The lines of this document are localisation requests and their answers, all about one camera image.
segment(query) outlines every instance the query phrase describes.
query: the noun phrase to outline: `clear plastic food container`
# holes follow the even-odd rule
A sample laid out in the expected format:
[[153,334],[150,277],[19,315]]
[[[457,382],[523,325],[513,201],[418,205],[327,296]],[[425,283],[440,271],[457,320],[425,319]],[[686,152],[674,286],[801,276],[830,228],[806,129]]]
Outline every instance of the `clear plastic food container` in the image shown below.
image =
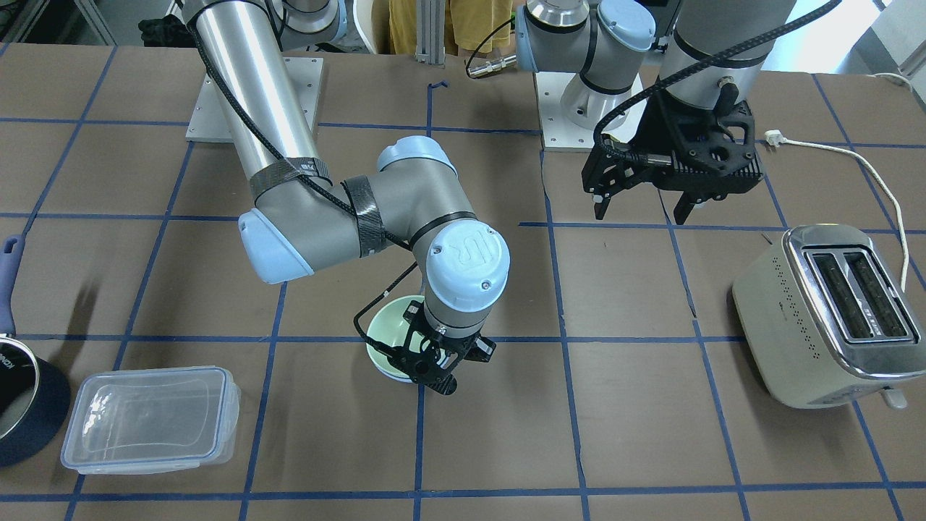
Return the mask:
[[101,373],[77,394],[61,463],[81,474],[157,474],[232,457],[241,391],[225,369]]

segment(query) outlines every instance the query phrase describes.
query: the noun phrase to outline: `brown table surface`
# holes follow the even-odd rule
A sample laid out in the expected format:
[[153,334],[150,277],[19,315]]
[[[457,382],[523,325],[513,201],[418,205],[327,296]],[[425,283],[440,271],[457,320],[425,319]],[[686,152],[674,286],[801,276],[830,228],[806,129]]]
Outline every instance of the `brown table surface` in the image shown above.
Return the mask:
[[[531,74],[473,82],[455,57],[435,69],[320,55],[316,138],[332,176],[373,173],[385,146],[430,134],[510,246],[483,330],[498,350],[462,364],[441,397],[379,375],[351,325],[404,251],[257,279],[235,226],[252,202],[233,147],[184,139],[195,51],[0,53],[0,235],[28,230],[19,337],[75,390],[114,367],[215,364],[243,392],[228,463],[79,477],[59,462],[62,429],[0,469],[5,521],[926,518],[926,378],[903,386],[903,412],[877,395],[789,409],[751,372],[729,298],[766,237],[798,224],[864,229],[899,272],[893,210],[852,159],[762,147],[768,182],[684,226],[660,201],[678,195],[650,185],[596,222],[585,155],[541,149]],[[760,131],[851,146],[879,169],[906,210],[907,292],[926,317],[926,115],[910,92],[764,72],[750,101]]]

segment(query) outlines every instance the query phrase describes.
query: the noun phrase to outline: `robotic arm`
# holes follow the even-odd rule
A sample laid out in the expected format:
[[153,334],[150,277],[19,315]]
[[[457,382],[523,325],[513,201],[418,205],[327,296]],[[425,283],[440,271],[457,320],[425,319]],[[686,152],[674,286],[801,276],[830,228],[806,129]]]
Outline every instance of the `robotic arm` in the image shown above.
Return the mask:
[[[593,195],[596,219],[617,193],[652,183],[682,192],[674,211],[682,224],[696,206],[745,193],[762,180],[749,90],[775,38],[839,3],[783,25],[795,0],[685,0],[659,80],[631,96],[654,42],[656,24],[644,7],[632,0],[529,0],[516,20],[517,62],[526,70],[578,73],[561,104],[572,122],[594,129],[582,187]],[[604,136],[647,97],[629,143]]]
[[[226,120],[255,199],[238,222],[247,255],[257,274],[276,284],[373,255],[390,242],[410,249],[425,280],[424,301],[405,313],[403,345],[368,341],[411,381],[450,394],[457,387],[451,371],[461,360],[492,356],[494,343],[480,332],[507,281],[505,240],[476,219],[457,170],[428,137],[386,148],[372,175],[331,181],[277,48],[270,17],[279,12],[254,0],[187,2],[183,11],[227,100]],[[427,345],[412,346],[413,333]]]

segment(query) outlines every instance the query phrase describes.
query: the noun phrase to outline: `pot handle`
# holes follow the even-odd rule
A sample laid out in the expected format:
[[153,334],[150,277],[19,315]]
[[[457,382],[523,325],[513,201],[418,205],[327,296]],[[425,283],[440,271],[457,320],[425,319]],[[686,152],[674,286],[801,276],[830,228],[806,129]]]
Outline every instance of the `pot handle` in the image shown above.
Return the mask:
[[0,249],[0,335],[14,336],[16,323],[13,322],[13,285],[16,273],[22,261],[22,250],[26,243],[22,235],[11,235]]

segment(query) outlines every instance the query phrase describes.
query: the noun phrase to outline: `black cable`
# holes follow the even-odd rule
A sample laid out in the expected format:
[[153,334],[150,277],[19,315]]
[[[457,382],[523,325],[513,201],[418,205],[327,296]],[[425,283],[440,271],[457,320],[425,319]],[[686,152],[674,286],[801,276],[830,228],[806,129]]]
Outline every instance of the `black cable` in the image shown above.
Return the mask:
[[745,40],[744,42],[741,42],[732,47],[724,49],[718,52],[717,54],[715,54],[714,56],[706,57],[698,61],[697,63],[694,63],[682,70],[679,70],[678,72],[670,75],[668,78],[665,78],[665,79],[659,80],[656,83],[653,83],[652,85],[640,91],[636,95],[629,97],[626,101],[624,101],[620,105],[614,107],[614,109],[608,112],[608,114],[605,114],[605,117],[603,117],[601,121],[599,121],[598,124],[594,127],[594,130],[593,130],[594,144],[596,146],[601,147],[602,149],[605,150],[605,152],[607,152],[608,154],[612,156],[624,158],[632,162],[639,162],[641,158],[640,154],[635,154],[635,153],[627,152],[624,150],[618,150],[614,148],[613,146],[611,146],[611,144],[605,140],[605,128],[613,120],[615,120],[618,116],[623,115],[627,111],[628,108],[647,99],[649,96],[657,92],[666,90],[666,88],[668,88],[669,86],[675,83],[678,83],[681,80],[688,78],[689,76],[697,74],[701,70],[707,69],[708,67],[713,67],[714,65],[717,65],[721,61],[734,57],[754,47],[758,47],[762,44],[768,43],[774,40],[775,38],[784,36],[788,32],[792,32],[797,29],[800,29],[801,27],[804,27],[810,22],[829,13],[834,8],[836,8],[836,6],[838,6],[840,3],[842,3],[842,0],[831,0],[830,2],[827,2],[826,4],[824,4],[823,6],[820,6],[817,9],[810,11],[809,13],[807,13],[806,15],[802,16],[799,19],[795,19],[780,27],[772,29],[771,31],[763,32],[759,36],[750,38],[748,40]]
[[[225,96],[225,99],[228,100],[229,105],[231,105],[231,109],[234,110],[234,113],[238,116],[242,123],[244,123],[244,126],[247,128],[247,130],[254,135],[257,141],[259,141],[260,144],[263,145],[271,154],[271,156],[273,156],[277,161],[286,161],[289,163],[290,167],[292,167],[294,170],[297,170],[297,168],[289,162],[289,160],[280,152],[280,150],[278,150],[277,147],[275,147],[270,142],[270,140],[262,132],[260,132],[260,129],[257,128],[257,124],[253,119],[251,119],[251,116],[247,114],[247,112],[238,102],[238,99],[234,96],[232,90],[229,89],[229,86],[225,83],[222,75],[219,74],[219,72],[215,69],[212,63],[212,59],[209,57],[208,53],[206,52],[206,48],[203,46],[203,40],[200,38],[199,31],[196,29],[196,27],[194,25],[190,25],[189,29],[190,34],[193,36],[193,41],[196,44],[196,50],[199,52],[199,57],[203,60],[203,64],[206,66],[206,74],[208,74],[209,77],[212,78],[212,81],[216,83],[216,86],[222,92],[222,95]],[[306,188],[328,199],[334,206],[343,210],[354,219],[357,218],[357,214],[354,212],[354,209],[351,208],[350,205],[337,198],[334,194],[324,189],[321,185],[315,183],[306,176],[299,176],[297,179],[299,180],[299,183],[301,183]],[[383,230],[383,234],[393,244],[407,251],[411,251],[411,246],[395,234],[389,232],[388,230]]]
[[472,54],[469,55],[469,59],[468,59],[467,62],[466,62],[466,75],[467,75],[468,78],[470,78],[471,80],[479,80],[479,79],[480,79],[480,78],[477,78],[477,77],[473,76],[472,74],[469,74],[469,66],[472,65],[472,59],[476,57],[476,53],[479,52],[480,49],[482,49],[482,46],[483,46],[483,45],[485,45],[486,43],[488,43],[488,41],[491,40],[492,37],[495,36],[495,34],[496,34],[497,32],[499,32],[499,31],[501,31],[502,29],[504,29],[505,26],[508,25],[508,24],[511,25],[511,28],[512,28],[512,29],[514,29],[514,27],[515,27],[515,17],[512,16],[512,17],[511,17],[510,19],[508,19],[505,23],[503,23],[502,25],[499,25],[498,27],[496,27],[494,31],[490,32],[489,35],[486,36],[484,40],[482,40],[482,43],[481,43],[481,44],[476,45],[476,48],[473,49]]
[[406,270],[403,271],[402,274],[399,275],[399,277],[398,277],[397,279],[393,280],[393,282],[392,282],[390,285],[388,285],[388,286],[386,287],[386,290],[385,290],[385,291],[383,291],[381,294],[379,294],[375,299],[373,299],[369,304],[367,304],[362,310],[360,310],[360,312],[358,312],[356,315],[354,315],[354,328],[357,330],[357,333],[360,335],[360,337],[363,338],[363,341],[364,341],[364,342],[366,342],[366,343],[368,343],[368,344],[370,344],[371,346],[374,346],[374,347],[375,347],[377,344],[380,344],[380,345],[383,345],[383,346],[385,345],[385,344],[383,344],[382,342],[380,342],[379,340],[376,340],[376,339],[370,337],[369,335],[367,335],[367,332],[364,331],[364,330],[363,330],[363,327],[360,326],[360,317],[362,317],[363,315],[367,314],[367,311],[371,310],[371,309],[373,308],[373,306],[379,304],[381,300],[385,299],[386,296],[389,295],[389,292],[392,291],[393,289],[395,289],[395,287],[398,286],[399,283],[402,282],[402,281],[408,276],[408,274],[409,274],[409,273],[412,273],[412,271],[414,271],[415,268],[417,268],[417,267],[418,267],[418,263],[417,263],[417,262],[412,262],[411,266],[408,266],[408,267],[406,268]]
[[[264,8],[267,9],[267,18],[270,19],[270,29],[273,31],[273,35],[277,38],[277,47],[280,49],[280,52],[283,52],[283,42],[281,37],[283,35],[283,30],[286,28],[286,20],[283,20],[283,24],[279,30],[277,30],[277,13],[276,9],[273,8],[273,4],[270,0],[264,0]],[[286,16],[286,8],[283,9],[283,15]]]

